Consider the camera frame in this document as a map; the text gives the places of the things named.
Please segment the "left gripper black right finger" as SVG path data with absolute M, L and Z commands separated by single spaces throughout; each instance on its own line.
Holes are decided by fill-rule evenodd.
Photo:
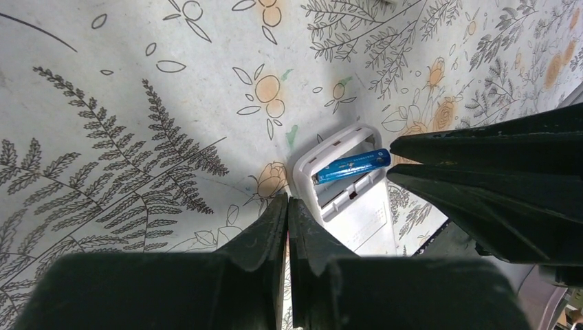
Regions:
M 506 277 L 478 258 L 358 256 L 291 198 L 293 324 L 303 329 L 528 329 Z

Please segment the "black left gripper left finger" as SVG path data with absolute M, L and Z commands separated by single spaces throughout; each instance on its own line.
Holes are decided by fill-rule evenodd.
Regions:
M 279 329 L 289 198 L 214 252 L 70 254 L 15 329 Z

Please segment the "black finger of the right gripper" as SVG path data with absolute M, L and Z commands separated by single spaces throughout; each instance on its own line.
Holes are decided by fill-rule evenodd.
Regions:
M 399 164 L 390 182 L 430 202 L 509 263 L 582 264 L 582 177 Z
M 580 165 L 582 105 L 489 126 L 402 136 L 390 151 L 422 164 Z

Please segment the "blue AAA battery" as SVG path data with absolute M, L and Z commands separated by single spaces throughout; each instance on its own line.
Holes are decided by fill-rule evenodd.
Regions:
M 387 167 L 391 164 L 391 156 L 387 149 L 381 148 L 366 153 L 360 153 L 337 159 L 318 171 L 313 177 L 315 185 L 335 182 L 347 177 L 353 177 Z

